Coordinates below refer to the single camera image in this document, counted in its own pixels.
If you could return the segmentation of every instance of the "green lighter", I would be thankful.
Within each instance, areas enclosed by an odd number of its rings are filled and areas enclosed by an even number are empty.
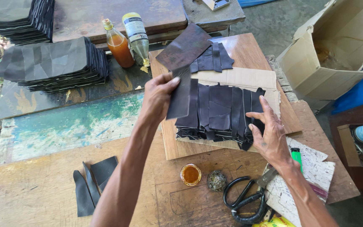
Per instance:
[[[297,147],[293,147],[291,148],[291,156],[292,156],[292,159],[299,162],[300,164],[300,172],[303,173],[303,170],[302,170],[302,159],[300,158],[300,149],[297,148]]]

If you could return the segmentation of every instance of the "scissor blade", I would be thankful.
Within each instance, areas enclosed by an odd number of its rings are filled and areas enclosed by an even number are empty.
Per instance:
[[[277,170],[273,167],[257,180],[257,184],[260,187],[265,188],[267,183],[269,183],[277,174],[278,174]]]

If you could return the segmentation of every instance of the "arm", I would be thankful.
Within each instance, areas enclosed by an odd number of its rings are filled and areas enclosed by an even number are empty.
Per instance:
[[[142,172],[153,137],[169,108],[170,93],[180,79],[171,74],[156,77],[145,84],[141,114],[93,213],[91,226],[126,227],[137,203]]]
[[[260,96],[260,103],[264,113],[246,113],[246,116],[260,119],[265,124],[263,136],[255,125],[249,125],[253,132],[253,146],[285,180],[298,209],[300,223],[303,227],[338,227],[326,207],[306,182],[300,172],[300,164],[291,158],[281,120],[278,119],[263,96]]]

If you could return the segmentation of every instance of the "yellow bag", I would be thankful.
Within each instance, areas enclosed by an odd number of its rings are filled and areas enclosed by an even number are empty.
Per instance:
[[[264,221],[260,224],[254,224],[252,227],[295,227],[292,223],[286,220],[284,217],[273,218],[270,222]]]

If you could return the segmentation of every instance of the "scissors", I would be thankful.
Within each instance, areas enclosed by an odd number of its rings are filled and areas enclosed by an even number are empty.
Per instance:
[[[229,183],[225,187],[224,203],[228,208],[232,209],[232,217],[237,222],[240,222],[242,224],[255,224],[264,218],[264,216],[267,212],[267,209],[266,209],[267,205],[265,203],[266,202],[265,201],[265,186],[277,174],[278,174],[277,170],[273,167],[270,170],[268,170],[265,174],[263,174],[258,180],[250,180],[250,178],[247,176],[240,177],[240,178],[233,180],[231,183]],[[233,204],[229,204],[226,200],[229,189],[236,183],[241,182],[241,181],[247,181],[247,180],[250,180],[250,182],[246,185],[246,188],[243,190],[243,192],[240,194],[240,196],[236,199],[236,201]],[[243,199],[245,197],[245,195],[247,194],[247,192],[249,191],[250,187],[255,183],[260,186],[260,190],[257,191],[257,193]],[[261,199],[259,208],[257,209],[256,213],[250,217],[241,217],[238,214],[238,209],[242,208],[244,205],[246,205],[248,203],[255,201],[256,199]]]

